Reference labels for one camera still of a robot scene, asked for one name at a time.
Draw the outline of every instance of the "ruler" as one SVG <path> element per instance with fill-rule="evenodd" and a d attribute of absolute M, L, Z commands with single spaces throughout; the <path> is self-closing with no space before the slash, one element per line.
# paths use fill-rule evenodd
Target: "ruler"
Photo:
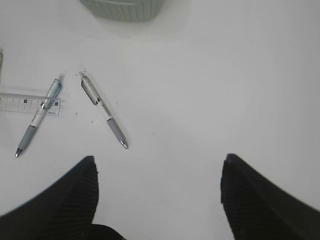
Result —
<path fill-rule="evenodd" d="M 16 112 L 35 114 L 41 108 L 42 101 L 50 99 L 45 96 L 22 95 L 0 92 L 0 112 Z M 59 116 L 61 100 L 53 98 L 51 107 L 46 111 L 47 115 Z"/>

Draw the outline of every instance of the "white table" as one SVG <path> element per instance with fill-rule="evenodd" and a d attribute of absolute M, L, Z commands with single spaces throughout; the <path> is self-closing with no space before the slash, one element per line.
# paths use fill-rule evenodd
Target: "white table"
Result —
<path fill-rule="evenodd" d="M 94 222 L 128 240 L 233 239 L 220 203 L 236 153 L 320 209 L 320 1 L 167 0 L 153 21 L 95 18 L 77 0 L 2 0 L 0 91 L 45 95 L 59 117 L 14 155 L 32 115 L 0 112 L 0 215 L 94 155 Z M 83 64 L 130 149 L 75 76 Z"/>

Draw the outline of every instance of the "pen clip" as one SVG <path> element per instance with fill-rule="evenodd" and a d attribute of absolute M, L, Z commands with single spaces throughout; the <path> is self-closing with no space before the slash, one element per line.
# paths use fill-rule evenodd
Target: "pen clip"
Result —
<path fill-rule="evenodd" d="M 84 82 L 81 81 L 81 87 L 83 88 L 83 90 L 85 91 L 85 93 L 88 95 L 88 97 L 90 98 L 90 100 L 92 101 L 93 105 L 97 105 L 98 102 L 89 94 L 88 89 L 86 88 L 86 86 L 84 85 Z"/>

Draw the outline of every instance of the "ballpoint pen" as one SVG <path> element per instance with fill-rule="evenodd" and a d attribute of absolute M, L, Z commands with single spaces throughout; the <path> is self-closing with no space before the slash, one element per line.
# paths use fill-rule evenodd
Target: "ballpoint pen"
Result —
<path fill-rule="evenodd" d="M 104 103 L 104 101 L 100 97 L 100 95 L 97 92 L 97 90 L 95 89 L 94 85 L 92 84 L 92 82 L 86 76 L 86 74 L 84 72 L 80 71 L 79 74 L 81 76 L 81 86 L 82 86 L 83 90 L 88 95 L 88 97 L 90 98 L 92 103 L 94 105 L 97 105 L 102 110 L 102 112 L 104 113 L 104 115 L 106 117 L 106 122 L 108 123 L 109 127 L 113 131 L 113 133 L 116 136 L 116 138 L 118 139 L 118 141 L 122 144 L 122 146 L 125 149 L 128 149 L 129 147 L 128 147 L 125 135 L 122 133 L 116 120 L 111 115 L 109 109 L 107 108 L 106 104 Z"/>
<path fill-rule="evenodd" d="M 24 149 L 29 145 L 31 139 L 35 135 L 39 124 L 41 123 L 42 119 L 44 118 L 46 111 L 50 108 L 51 104 L 54 101 L 54 98 L 56 98 L 62 89 L 62 80 L 64 76 L 62 74 L 59 74 L 59 76 L 53 81 L 51 84 L 51 87 L 49 88 L 48 92 L 46 93 L 46 99 L 42 101 L 40 104 L 39 110 L 36 111 L 29 127 L 25 131 L 25 134 L 19 143 L 19 146 L 15 152 L 15 157 L 19 157 L 19 155 L 23 152 Z"/>

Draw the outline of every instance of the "gray container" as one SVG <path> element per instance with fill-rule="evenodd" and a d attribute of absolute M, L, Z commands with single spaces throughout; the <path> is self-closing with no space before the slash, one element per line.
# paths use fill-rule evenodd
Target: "gray container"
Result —
<path fill-rule="evenodd" d="M 94 15 L 107 19 L 144 22 L 154 18 L 164 0 L 80 0 Z"/>

